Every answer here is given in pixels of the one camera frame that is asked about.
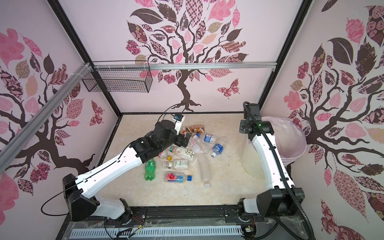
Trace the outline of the clear bottle red label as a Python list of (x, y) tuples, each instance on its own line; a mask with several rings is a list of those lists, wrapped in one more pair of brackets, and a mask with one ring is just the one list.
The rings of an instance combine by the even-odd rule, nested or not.
[(172, 156), (168, 153), (168, 151), (164, 150), (162, 151), (160, 154), (159, 154), (159, 158), (160, 159), (165, 159), (167, 161), (171, 161), (172, 160)]

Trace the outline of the green Sprite bottle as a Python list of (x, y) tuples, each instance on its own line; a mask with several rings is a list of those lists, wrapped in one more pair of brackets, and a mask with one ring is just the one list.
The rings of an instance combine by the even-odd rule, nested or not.
[(156, 162), (151, 159), (145, 163), (145, 180), (152, 181), (156, 176)]

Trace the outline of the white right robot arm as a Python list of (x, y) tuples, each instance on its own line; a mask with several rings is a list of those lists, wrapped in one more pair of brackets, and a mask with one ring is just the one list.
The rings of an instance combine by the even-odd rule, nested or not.
[(244, 102), (243, 108), (244, 119), (239, 133), (248, 135), (261, 160), (266, 179), (266, 191), (255, 198), (242, 200), (245, 213), (264, 218), (299, 215), (305, 194), (303, 189), (295, 186), (284, 167), (272, 124), (262, 121), (258, 104)]

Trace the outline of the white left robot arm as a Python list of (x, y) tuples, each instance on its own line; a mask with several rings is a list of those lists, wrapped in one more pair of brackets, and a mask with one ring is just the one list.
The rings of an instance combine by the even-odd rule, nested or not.
[(108, 162), (79, 176), (69, 174), (63, 178), (64, 198), (73, 222), (89, 217), (104, 217), (128, 223), (133, 215), (124, 199), (106, 199), (97, 193), (107, 184), (127, 171), (159, 156), (171, 145), (187, 146), (180, 130), (183, 115), (155, 124), (155, 129), (144, 137), (128, 144), (124, 150)]

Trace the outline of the white bin purple bag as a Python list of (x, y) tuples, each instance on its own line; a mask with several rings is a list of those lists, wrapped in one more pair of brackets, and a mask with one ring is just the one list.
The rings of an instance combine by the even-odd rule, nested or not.
[[(287, 118), (262, 117), (262, 121), (270, 122), (275, 132), (276, 146), (284, 167), (288, 167), (304, 154), (307, 148), (304, 132)], [(241, 156), (244, 170), (256, 179), (264, 179), (265, 174), (261, 158), (252, 141), (247, 140)]]

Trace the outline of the clear bottle green white label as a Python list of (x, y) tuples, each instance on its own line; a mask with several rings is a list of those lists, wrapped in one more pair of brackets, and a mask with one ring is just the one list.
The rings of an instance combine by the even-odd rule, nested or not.
[(174, 155), (180, 157), (181, 159), (188, 160), (191, 162), (194, 160), (195, 153), (190, 151), (190, 150), (187, 150), (185, 148), (171, 146), (170, 152), (173, 153)]

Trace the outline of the small clear bottle green label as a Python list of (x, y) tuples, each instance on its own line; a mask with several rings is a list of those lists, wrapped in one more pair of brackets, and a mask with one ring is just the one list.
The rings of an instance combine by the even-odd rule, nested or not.
[(187, 171), (189, 167), (189, 162), (187, 160), (173, 160), (163, 163), (164, 169), (171, 169), (176, 171)]

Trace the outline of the tall clear empty bottle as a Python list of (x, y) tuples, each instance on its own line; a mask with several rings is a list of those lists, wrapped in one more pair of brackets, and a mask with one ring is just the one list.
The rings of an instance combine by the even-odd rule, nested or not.
[(204, 154), (199, 154), (197, 156), (199, 171), (200, 171), (200, 178), (205, 188), (211, 187), (211, 171), (209, 167), (209, 161)]

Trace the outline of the clear bottle pink blue label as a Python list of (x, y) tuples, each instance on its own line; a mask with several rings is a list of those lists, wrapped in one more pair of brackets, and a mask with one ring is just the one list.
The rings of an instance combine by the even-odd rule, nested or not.
[(192, 176), (181, 172), (164, 172), (164, 181), (167, 183), (191, 182)]

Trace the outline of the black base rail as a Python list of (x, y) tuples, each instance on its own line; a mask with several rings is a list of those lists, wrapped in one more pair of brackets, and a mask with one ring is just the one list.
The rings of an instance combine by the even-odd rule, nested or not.
[(225, 223), (251, 225), (263, 222), (259, 214), (246, 213), (242, 205), (131, 207), (130, 216), (122, 220), (106, 220), (108, 226), (133, 226), (142, 223), (158, 224), (160, 221), (219, 219)]

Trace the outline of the aluminium rail back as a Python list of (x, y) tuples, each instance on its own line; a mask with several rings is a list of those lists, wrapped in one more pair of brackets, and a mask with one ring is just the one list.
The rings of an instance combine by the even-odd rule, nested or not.
[(194, 64), (121, 64), (117, 63), (115, 65), (102, 63), (101, 65), (96, 65), (94, 68), (96, 70), (145, 70), (145, 71), (157, 71), (157, 70), (210, 70), (210, 69), (275, 69), (277, 66), (276, 62), (239, 62), (239, 63), (194, 63)]

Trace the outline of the aluminium rail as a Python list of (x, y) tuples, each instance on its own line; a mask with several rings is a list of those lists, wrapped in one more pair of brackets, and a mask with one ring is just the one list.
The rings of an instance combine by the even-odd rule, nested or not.
[(62, 103), (70, 91), (91, 71), (89, 63), (83, 63), (63, 84), (63, 86), (54, 94), (37, 114), (23, 127), (1, 151), (1, 173), (3, 173), (10, 163), (16, 158), (23, 147), (38, 132), (40, 127), (51, 116), (54, 110)]
[(239, 63), (194, 63), (194, 64), (121, 64), (117, 63), (115, 65), (102, 63), (101, 65), (96, 65), (94, 68), (96, 70), (145, 70), (145, 71), (157, 71), (157, 70), (210, 70), (210, 69), (275, 69), (277, 66), (276, 62), (239, 62)]

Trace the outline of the aluminium rail left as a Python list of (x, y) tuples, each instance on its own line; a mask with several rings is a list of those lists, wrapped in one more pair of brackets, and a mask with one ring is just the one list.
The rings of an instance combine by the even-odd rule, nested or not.
[(38, 132), (40, 127), (51, 116), (54, 110), (62, 103), (70, 91), (91, 71), (89, 63), (83, 63), (63, 84), (63, 86), (54, 94), (37, 114), (23, 127), (1, 151), (1, 173), (3, 173), (10, 163), (16, 158), (23, 147)]

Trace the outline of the black right corner post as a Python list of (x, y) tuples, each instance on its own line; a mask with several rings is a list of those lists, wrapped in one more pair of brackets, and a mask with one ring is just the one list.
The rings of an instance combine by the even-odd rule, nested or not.
[(268, 99), (268, 96), (273, 88), (273, 85), (283, 68), (283, 65), (285, 63), (285, 60), (294, 44), (294, 41), (296, 40), (297, 35), (299, 34), (299, 31), (301, 30), (302, 25), (304, 24), (306, 17), (313, 5), (314, 1), (312, 0), (304, 0), (302, 1), (298, 13), (296, 14), (296, 17), (291, 25), (291, 28), (289, 30), (289, 33), (284, 41), (284, 44), (282, 46), (282, 49), (279, 52), (278, 58), (277, 58), (277, 65), (272, 70), (265, 86), (262, 91), (261, 97), (259, 99), (259, 106), (261, 110), (266, 105), (266, 101)]

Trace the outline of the black corner frame post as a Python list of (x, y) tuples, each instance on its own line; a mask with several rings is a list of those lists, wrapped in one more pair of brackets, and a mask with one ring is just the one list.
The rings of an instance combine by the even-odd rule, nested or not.
[(81, 39), (79, 38), (76, 30), (74, 29), (72, 23), (70, 22), (68, 16), (66, 15), (64, 9), (62, 8), (62, 5), (57, 0), (48, 0), (48, 3), (55, 13), (56, 17), (58, 18), (59, 22), (61, 23), (62, 27), (66, 31), (68, 37), (72, 41), (73, 45), (75, 46), (77, 52), (79, 53), (82, 60), (90, 65), (90, 72), (93, 75), (94, 79), (96, 80), (97, 85), (101, 89), (102, 93), (107, 99), (107, 102), (111, 106), (113, 112), (116, 114), (116, 116), (119, 118), (122, 116), (122, 112), (118, 108), (115, 100), (113, 99), (112, 95), (107, 91), (107, 86), (102, 81), (102, 78), (100, 74), (95, 70), (94, 62), (92, 61), (90, 55), (88, 54), (86, 48), (84, 47)]

